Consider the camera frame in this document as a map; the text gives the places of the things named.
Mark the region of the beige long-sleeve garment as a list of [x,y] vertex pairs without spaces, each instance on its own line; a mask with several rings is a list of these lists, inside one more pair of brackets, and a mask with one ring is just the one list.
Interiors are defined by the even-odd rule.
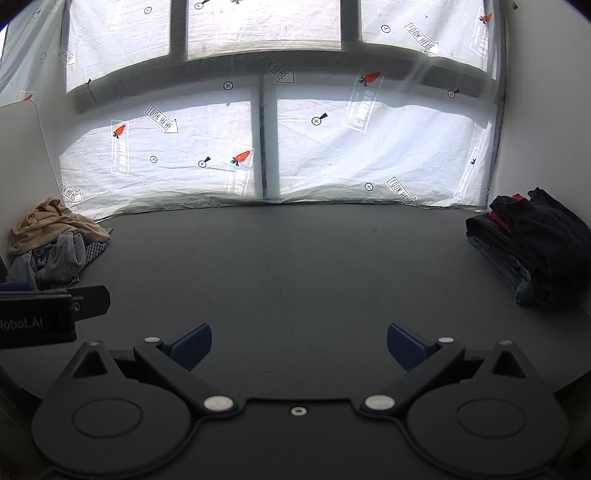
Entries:
[[72,212],[60,199],[49,197],[11,227],[7,252],[19,256],[65,233],[80,233],[86,244],[110,241],[110,234],[94,220]]

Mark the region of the white board panel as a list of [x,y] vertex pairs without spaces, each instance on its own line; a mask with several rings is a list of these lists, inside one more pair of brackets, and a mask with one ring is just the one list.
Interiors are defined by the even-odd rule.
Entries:
[[34,102],[1,107],[0,227],[1,258],[9,267],[8,238],[27,212],[59,191]]

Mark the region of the blue checkered cloth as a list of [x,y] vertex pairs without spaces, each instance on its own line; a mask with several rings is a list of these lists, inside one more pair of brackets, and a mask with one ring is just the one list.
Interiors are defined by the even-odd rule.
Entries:
[[[108,248],[108,242],[94,242],[87,246],[86,248],[86,265],[83,267],[85,269],[88,267],[93,261],[95,261],[101,254],[103,254],[106,249]],[[74,277],[68,280],[39,280],[37,282],[37,287],[39,290],[56,290],[56,289],[67,289],[80,281],[80,273],[76,274]]]

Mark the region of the dark folded clothes stack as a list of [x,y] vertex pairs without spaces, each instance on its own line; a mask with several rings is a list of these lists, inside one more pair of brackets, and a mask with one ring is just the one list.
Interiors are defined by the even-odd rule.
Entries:
[[590,290],[590,227],[537,187],[499,195],[466,220],[468,241],[508,283],[515,302],[550,314],[583,306]]

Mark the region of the grey crumpled garment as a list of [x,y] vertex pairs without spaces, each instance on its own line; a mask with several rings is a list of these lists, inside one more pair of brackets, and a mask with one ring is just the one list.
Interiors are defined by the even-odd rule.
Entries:
[[72,281],[86,265],[86,246],[80,232],[66,232],[47,245],[16,257],[8,272],[9,284],[27,284],[33,290]]

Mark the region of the white printed plastic sheet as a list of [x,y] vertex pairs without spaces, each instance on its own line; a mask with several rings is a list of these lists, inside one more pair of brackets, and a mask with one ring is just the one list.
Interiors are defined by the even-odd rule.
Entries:
[[94,219],[479,207],[504,40],[496,1],[23,1],[1,101],[37,109],[59,195]]

